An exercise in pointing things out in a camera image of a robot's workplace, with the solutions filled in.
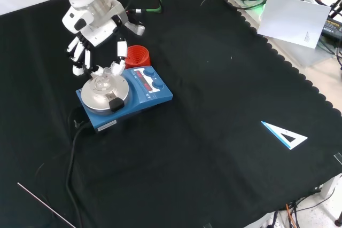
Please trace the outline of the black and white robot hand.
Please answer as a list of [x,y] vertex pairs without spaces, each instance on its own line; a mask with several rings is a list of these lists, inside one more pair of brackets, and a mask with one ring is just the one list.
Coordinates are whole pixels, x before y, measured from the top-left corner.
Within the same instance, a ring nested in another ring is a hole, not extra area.
[[119,28],[125,26],[136,35],[143,35],[145,27],[129,20],[128,12],[119,4],[110,4],[108,10],[96,8],[76,9],[70,7],[62,19],[63,25],[75,38],[66,52],[73,64],[75,76],[86,73],[100,75],[103,69],[92,63],[91,49],[100,46],[112,37]]

